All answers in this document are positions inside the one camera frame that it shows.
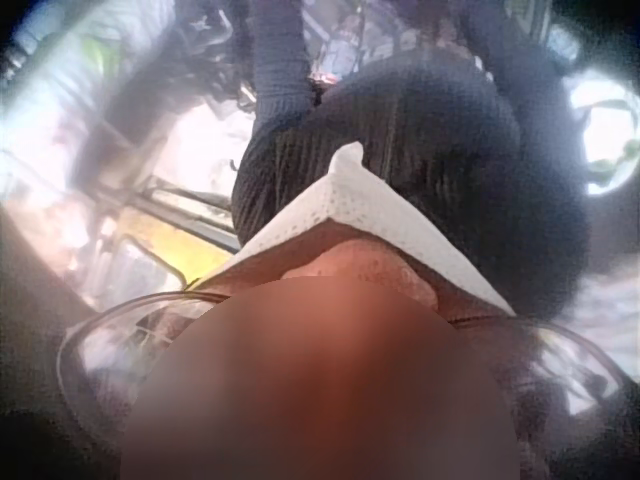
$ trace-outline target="person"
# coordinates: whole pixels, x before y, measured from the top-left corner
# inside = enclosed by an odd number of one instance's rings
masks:
[[[314,107],[300,2],[250,3],[256,122],[232,195],[242,249],[205,288],[347,274],[445,318],[561,311],[587,249],[566,94],[499,2],[449,10],[494,82],[423,49],[367,65]]]

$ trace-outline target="yellow surface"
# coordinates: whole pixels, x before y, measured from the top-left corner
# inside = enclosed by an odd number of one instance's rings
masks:
[[[187,284],[211,273],[231,254],[226,250],[146,215],[131,207],[122,210],[117,236],[129,235],[160,257],[187,280]]]

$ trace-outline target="eyeglasses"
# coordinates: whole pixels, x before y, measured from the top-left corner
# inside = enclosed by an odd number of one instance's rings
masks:
[[[117,452],[139,389],[162,353],[227,298],[201,292],[150,295],[73,328],[59,350],[57,374],[80,426]],[[618,397],[631,380],[598,347],[569,330],[515,318],[450,323],[493,374],[516,433],[537,425],[524,434],[539,436],[549,452],[597,440],[611,415],[607,405],[624,401]],[[523,423],[533,415],[554,422]]]

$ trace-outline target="white face mask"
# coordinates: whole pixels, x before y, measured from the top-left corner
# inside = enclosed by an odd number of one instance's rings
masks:
[[[387,241],[458,288],[513,314],[509,304],[424,215],[362,166],[362,155],[359,142],[340,148],[331,159],[329,172],[211,277],[333,220]]]

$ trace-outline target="dark knit sweater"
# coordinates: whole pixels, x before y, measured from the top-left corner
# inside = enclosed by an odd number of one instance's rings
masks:
[[[544,51],[491,2],[462,18],[495,82],[440,49],[368,65],[313,109],[298,0],[253,0],[257,118],[232,197],[246,243],[346,143],[517,313],[555,314],[586,253],[581,139]]]

